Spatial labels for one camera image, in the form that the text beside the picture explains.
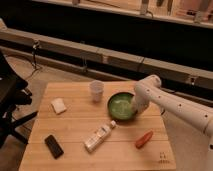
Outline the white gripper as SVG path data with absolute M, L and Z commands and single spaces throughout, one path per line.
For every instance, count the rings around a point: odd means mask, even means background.
M 143 113 L 149 107 L 149 101 L 140 95 L 135 94 L 131 100 L 131 108 L 137 114 Z

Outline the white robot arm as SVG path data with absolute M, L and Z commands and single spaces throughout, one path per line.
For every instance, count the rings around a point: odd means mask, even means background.
M 207 135 L 213 145 L 213 108 L 163 91 L 161 79 L 157 75 L 137 81 L 134 92 L 134 110 L 143 112 L 150 102 L 155 103 Z

